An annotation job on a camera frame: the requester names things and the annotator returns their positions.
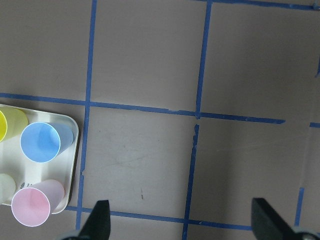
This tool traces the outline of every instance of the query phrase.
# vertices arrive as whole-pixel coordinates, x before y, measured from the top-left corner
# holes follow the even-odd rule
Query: pink cup
[[[25,226],[39,226],[57,208],[64,195],[62,184],[53,179],[20,189],[12,199],[13,216]]]

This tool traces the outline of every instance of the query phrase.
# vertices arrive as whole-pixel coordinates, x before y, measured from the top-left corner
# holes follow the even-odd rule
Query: yellow cup
[[[27,125],[28,118],[23,111],[0,107],[0,142],[21,134]]]

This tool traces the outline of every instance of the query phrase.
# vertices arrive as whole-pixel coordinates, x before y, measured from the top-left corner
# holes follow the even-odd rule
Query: cup
[[[0,204],[11,198],[16,191],[15,180],[6,173],[0,173]]]
[[[0,107],[0,142],[21,134],[28,125],[26,114],[16,108]]]
[[[64,198],[65,189],[54,179],[36,183],[16,192],[11,202],[15,219],[27,227],[43,224]]]
[[[23,130],[20,146],[28,159],[46,163],[66,150],[73,141],[73,132],[67,125],[34,122]]]

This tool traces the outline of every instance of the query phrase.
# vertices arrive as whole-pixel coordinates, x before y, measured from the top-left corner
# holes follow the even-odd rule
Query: black object
[[[63,240],[108,240],[111,231],[108,200],[97,201],[78,236]]]
[[[295,232],[264,198],[252,199],[251,227],[257,240],[320,240],[309,231]]]

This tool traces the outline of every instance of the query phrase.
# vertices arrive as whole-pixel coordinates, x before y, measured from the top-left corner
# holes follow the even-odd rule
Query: white tray
[[[70,197],[79,137],[79,127],[76,121],[69,116],[56,113],[4,104],[0,104],[0,107],[22,110],[26,114],[29,124],[34,122],[61,123],[71,128],[74,136],[72,145],[56,158],[46,163],[32,162],[25,157],[20,147],[21,135],[0,142],[0,173],[7,173],[13,177],[16,183],[16,191],[47,179],[55,179],[62,183],[65,195],[52,214],[61,213],[67,207]],[[3,204],[11,206],[11,201],[12,197]]]

